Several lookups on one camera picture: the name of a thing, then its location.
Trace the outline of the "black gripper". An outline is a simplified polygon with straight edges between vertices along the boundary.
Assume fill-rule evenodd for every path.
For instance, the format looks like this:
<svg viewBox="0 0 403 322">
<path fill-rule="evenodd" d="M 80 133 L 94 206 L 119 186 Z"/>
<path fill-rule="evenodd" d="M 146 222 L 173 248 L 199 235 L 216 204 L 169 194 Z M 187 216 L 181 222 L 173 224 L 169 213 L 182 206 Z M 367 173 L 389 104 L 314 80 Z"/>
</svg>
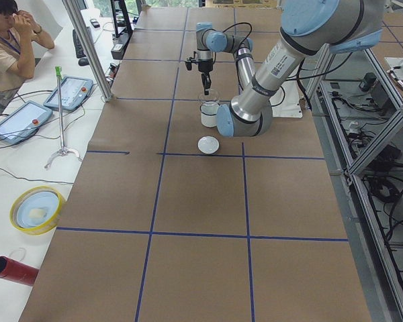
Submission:
<svg viewBox="0 0 403 322">
<path fill-rule="evenodd" d="M 204 88 L 204 95 L 208 95 L 211 88 L 211 79 L 209 73 L 213 71 L 214 68 L 214 60 L 201 60 L 197 61 L 197 68 L 202 73 L 201 74 L 201 81 Z"/>
</svg>

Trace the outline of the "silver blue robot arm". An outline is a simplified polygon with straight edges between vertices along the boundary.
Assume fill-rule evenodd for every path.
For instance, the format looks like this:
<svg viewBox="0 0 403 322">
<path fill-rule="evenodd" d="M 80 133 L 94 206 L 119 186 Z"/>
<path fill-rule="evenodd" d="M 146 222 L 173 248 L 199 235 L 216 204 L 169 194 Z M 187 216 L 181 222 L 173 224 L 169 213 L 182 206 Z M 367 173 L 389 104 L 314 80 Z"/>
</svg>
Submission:
<svg viewBox="0 0 403 322">
<path fill-rule="evenodd" d="M 216 127 L 224 137 L 265 133 L 272 122 L 270 99 L 307 56 L 325 44 L 334 54 L 375 46 L 381 38 L 383 1 L 286 1 L 280 39 L 259 69 L 253 64 L 252 44 L 246 37 L 216 31 L 212 23 L 196 25 L 197 50 L 186 65 L 196 64 L 204 89 L 209 89 L 212 54 L 234 56 L 242 93 L 218 108 Z"/>
</svg>

